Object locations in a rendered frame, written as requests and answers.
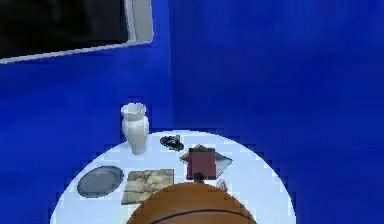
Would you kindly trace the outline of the orange basketball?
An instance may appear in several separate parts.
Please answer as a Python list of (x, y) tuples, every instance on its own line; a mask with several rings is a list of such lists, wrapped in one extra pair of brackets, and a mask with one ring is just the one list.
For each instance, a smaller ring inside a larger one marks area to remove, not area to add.
[(145, 200), (126, 224), (257, 224), (235, 197), (203, 183), (180, 183)]

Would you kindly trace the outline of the small black dish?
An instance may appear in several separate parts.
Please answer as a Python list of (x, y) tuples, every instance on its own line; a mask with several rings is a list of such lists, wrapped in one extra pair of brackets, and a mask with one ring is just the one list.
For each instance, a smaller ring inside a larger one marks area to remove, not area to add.
[(180, 141), (179, 135), (164, 136), (160, 139), (160, 144), (173, 151), (181, 151), (184, 149), (184, 144)]

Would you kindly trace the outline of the dark red box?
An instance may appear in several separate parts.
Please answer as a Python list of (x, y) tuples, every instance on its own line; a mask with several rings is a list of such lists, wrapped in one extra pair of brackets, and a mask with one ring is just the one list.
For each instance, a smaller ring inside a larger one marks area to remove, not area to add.
[(187, 180), (193, 180), (196, 173), (201, 173), (206, 180), (216, 179), (215, 150), (213, 148), (190, 148), (187, 161)]

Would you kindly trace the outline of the grey flat square sheet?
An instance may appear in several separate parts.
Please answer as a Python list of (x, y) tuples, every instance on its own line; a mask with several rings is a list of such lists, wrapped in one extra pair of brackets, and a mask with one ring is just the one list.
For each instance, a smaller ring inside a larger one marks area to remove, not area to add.
[[(192, 148), (207, 149), (207, 147), (205, 147), (203, 145), (196, 145)], [(188, 156), (188, 152), (189, 152), (189, 150), (184, 155), (182, 155), (180, 157), (180, 160), (183, 161), (186, 165), (187, 165), (186, 157)], [(218, 153), (215, 150), (215, 163), (216, 163), (216, 179), (217, 179), (224, 172), (224, 170), (229, 165), (232, 164), (232, 159)], [(197, 181), (198, 179), (206, 180), (205, 177), (201, 173), (196, 173), (193, 180)]]

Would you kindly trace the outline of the white vase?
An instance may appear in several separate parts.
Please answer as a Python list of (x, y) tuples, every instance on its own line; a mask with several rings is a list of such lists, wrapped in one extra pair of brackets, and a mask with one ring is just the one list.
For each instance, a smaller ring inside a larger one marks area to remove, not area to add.
[(134, 155), (146, 151), (146, 141), (149, 134), (149, 120), (146, 116), (146, 106), (142, 103), (128, 103), (121, 107), (122, 131)]

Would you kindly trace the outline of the beige marbled flat book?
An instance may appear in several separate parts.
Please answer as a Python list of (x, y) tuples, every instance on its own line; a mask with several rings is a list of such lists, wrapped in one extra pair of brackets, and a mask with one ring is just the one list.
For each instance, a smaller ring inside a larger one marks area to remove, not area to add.
[(121, 204), (142, 203), (152, 194), (173, 184), (173, 169), (131, 171), (127, 177)]

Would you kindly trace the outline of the white round table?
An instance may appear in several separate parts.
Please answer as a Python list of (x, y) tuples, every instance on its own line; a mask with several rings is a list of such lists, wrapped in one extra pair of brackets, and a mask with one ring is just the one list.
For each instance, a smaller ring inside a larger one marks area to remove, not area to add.
[[(246, 207), (258, 224), (296, 224), (291, 197), (274, 170), (257, 154), (225, 137), (189, 130), (152, 133), (147, 137), (147, 151), (139, 156), (122, 143), (98, 156), (81, 172), (85, 175), (100, 166), (116, 166), (129, 173), (132, 170), (172, 169), (177, 183), (183, 182), (186, 167), (180, 160), (182, 152), (174, 152), (160, 144), (163, 136), (178, 135), (186, 148), (197, 144), (214, 148), (230, 158), (232, 164), (220, 178), (226, 182), (228, 193)], [(61, 195), (50, 224), (125, 224), (136, 205), (121, 203), (124, 187), (105, 197), (87, 199), (77, 192), (81, 176), (76, 176)]]

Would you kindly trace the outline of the grey round plate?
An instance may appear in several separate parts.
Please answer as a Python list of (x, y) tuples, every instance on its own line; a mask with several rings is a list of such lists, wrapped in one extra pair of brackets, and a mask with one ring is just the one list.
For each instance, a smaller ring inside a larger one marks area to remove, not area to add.
[(122, 183), (123, 171), (116, 166), (100, 166), (87, 172), (77, 184), (77, 192), (85, 198), (104, 197)]

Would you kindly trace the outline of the white framed window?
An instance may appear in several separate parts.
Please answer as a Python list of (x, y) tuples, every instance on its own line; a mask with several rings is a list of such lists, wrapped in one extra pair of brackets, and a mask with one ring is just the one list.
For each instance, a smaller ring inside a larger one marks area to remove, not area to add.
[(153, 38), (152, 0), (0, 0), (0, 64)]

